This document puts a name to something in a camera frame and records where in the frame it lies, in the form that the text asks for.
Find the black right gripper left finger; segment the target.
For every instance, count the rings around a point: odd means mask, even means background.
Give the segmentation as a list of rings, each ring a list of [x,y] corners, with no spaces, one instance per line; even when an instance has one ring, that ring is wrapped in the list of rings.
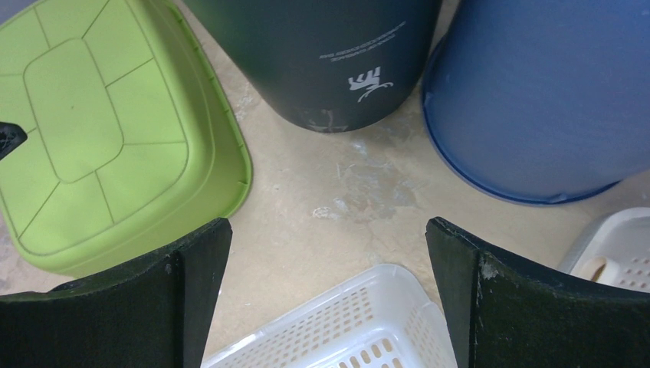
[[[232,229],[180,239],[47,292],[1,298],[3,367],[198,367]]]

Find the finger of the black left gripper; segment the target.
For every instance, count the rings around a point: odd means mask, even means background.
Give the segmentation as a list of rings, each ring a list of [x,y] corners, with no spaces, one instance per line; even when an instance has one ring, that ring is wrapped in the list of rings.
[[[17,149],[27,141],[27,133],[17,124],[1,122],[1,153],[0,159]]]

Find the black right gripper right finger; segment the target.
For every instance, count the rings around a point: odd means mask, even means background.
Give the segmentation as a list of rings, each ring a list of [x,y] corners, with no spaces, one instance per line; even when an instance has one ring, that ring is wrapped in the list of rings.
[[[649,295],[531,261],[435,217],[425,233],[459,367],[647,367]]]

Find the white perforated strainer basket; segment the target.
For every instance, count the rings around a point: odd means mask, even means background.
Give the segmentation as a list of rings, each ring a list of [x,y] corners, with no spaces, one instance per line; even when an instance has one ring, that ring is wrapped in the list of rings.
[[[397,264],[374,266],[207,358],[203,367],[455,367],[444,314]]]

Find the green tray with white strainer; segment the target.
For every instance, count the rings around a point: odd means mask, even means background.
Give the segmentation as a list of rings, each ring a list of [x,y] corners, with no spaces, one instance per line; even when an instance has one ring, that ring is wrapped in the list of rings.
[[[18,253],[75,278],[245,201],[252,167],[225,93],[172,1],[38,1],[1,26],[1,161]]]

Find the cream plastic laundry basket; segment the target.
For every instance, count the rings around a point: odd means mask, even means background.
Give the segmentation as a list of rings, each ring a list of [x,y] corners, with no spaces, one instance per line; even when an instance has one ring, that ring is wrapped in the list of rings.
[[[589,224],[558,270],[587,281],[649,292],[649,208],[612,213]]]

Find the light blue plastic bucket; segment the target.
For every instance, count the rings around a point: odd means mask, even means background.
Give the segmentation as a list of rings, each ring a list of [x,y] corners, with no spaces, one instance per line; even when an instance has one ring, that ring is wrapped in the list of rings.
[[[649,168],[649,3],[462,1],[422,110],[441,158],[481,191],[598,195]]]

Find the dark navy cylindrical bin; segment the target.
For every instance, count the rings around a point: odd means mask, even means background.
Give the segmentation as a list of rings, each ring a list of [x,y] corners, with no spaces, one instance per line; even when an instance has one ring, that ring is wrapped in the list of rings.
[[[320,133],[397,110],[427,61],[441,2],[189,1],[187,7],[281,117]]]

